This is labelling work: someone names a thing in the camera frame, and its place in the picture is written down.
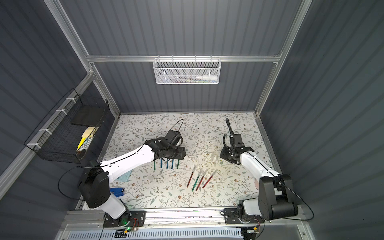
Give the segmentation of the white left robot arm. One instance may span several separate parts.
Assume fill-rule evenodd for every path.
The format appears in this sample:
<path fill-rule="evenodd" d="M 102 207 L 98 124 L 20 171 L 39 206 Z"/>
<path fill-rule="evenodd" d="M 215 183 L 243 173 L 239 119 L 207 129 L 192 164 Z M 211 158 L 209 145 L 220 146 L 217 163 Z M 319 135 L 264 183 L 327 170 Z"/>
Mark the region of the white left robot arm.
<path fill-rule="evenodd" d="M 130 217 L 129 209 L 110 191 L 110 183 L 131 170 L 157 159 L 183 160 L 186 150 L 179 131 L 169 130 L 165 137 L 145 141 L 140 147 L 111 160 L 89 162 L 78 189 L 88 207 L 105 212 L 114 220 Z"/>

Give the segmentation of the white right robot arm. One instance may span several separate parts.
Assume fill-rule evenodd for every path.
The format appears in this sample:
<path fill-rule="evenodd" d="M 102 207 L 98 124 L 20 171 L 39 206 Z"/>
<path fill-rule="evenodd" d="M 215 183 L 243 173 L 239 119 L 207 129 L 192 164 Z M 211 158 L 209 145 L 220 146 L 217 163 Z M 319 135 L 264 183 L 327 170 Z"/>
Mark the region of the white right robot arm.
<path fill-rule="evenodd" d="M 237 212 L 241 220 L 246 221 L 250 216 L 275 220 L 298 215 L 297 197 L 289 175 L 279 174 L 260 160 L 251 147 L 245 146 L 240 134 L 225 134 L 223 144 L 221 159 L 247 169 L 258 190 L 256 199 L 239 202 Z"/>

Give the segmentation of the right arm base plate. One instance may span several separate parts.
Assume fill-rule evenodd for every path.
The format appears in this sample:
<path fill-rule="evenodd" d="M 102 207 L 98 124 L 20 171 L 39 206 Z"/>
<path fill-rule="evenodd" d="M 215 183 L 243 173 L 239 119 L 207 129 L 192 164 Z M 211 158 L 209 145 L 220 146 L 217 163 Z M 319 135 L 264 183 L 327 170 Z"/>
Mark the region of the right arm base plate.
<path fill-rule="evenodd" d="M 225 219 L 227 225 L 238 225 L 238 224 L 252 224 L 260 225 L 265 222 L 261 216 L 247 215 L 240 212 L 237 208 L 224 208 L 221 210 L 221 215 Z"/>

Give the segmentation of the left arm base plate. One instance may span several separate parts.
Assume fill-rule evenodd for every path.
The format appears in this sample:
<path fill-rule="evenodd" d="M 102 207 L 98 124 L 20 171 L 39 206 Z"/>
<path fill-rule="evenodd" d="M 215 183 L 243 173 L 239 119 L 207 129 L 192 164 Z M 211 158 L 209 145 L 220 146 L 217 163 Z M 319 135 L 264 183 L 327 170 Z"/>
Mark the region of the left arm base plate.
<path fill-rule="evenodd" d="M 146 219 L 146 211 L 127 211 L 117 219 L 113 219 L 106 214 L 104 217 L 103 227 L 105 228 L 134 228 L 143 227 Z"/>

